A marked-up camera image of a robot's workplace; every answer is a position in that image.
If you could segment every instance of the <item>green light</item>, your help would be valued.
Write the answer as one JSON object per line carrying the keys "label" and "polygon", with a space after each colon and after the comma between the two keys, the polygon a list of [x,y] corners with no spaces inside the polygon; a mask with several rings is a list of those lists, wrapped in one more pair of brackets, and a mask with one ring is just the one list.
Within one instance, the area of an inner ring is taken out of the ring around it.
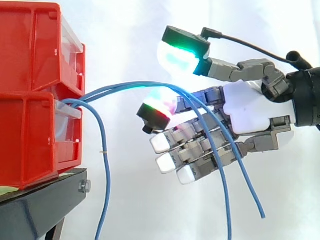
{"label": "green light", "polygon": [[199,59],[192,52],[165,42],[159,44],[158,60],[171,75],[193,74],[199,64]]}

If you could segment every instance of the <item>black metal stand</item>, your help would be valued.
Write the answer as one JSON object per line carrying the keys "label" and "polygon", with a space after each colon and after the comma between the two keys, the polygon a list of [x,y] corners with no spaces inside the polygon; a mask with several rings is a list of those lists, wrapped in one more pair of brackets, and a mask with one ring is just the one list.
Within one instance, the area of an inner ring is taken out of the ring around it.
{"label": "black metal stand", "polygon": [[60,239],[63,220],[86,198],[86,169],[0,196],[0,240]]}

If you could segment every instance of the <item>small black connector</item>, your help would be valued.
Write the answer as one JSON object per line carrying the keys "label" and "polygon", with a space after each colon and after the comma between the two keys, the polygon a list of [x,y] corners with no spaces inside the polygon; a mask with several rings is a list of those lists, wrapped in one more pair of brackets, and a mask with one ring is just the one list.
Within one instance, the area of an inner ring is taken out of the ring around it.
{"label": "small black connector", "polygon": [[300,53],[297,51],[290,51],[286,55],[286,59],[289,60],[290,64],[299,71],[312,69],[311,64],[301,57]]}
{"label": "small black connector", "polygon": [[213,29],[208,28],[208,27],[204,27],[202,29],[202,32],[201,32],[201,37],[203,37],[206,40],[208,40],[209,38],[221,39],[222,36],[223,36],[222,32],[213,30]]}

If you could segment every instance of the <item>red plastic bin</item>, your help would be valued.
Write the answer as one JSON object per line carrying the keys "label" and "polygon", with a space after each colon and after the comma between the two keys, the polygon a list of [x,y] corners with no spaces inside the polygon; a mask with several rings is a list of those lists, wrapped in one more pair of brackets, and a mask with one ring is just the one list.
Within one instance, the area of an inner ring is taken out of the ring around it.
{"label": "red plastic bin", "polygon": [[0,186],[24,189],[81,164],[80,110],[49,92],[12,92],[0,93],[0,112]]}
{"label": "red plastic bin", "polygon": [[1,92],[84,95],[86,48],[58,4],[0,1],[0,23]]}

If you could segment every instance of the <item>white fingertip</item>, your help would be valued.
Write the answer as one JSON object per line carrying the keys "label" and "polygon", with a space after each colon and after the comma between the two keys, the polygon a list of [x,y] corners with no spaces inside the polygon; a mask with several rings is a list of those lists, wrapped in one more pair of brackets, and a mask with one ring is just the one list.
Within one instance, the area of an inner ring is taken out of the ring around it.
{"label": "white fingertip", "polygon": [[176,170],[176,165],[174,163],[174,160],[172,159],[169,153],[166,153],[158,157],[155,161],[158,164],[158,167],[161,173],[163,174],[167,174]]}
{"label": "white fingertip", "polygon": [[159,133],[151,138],[150,143],[156,154],[163,154],[170,150],[170,144],[163,133]]}
{"label": "white fingertip", "polygon": [[177,176],[181,184],[190,184],[196,181],[194,173],[189,165],[185,165],[183,168],[177,171]]}

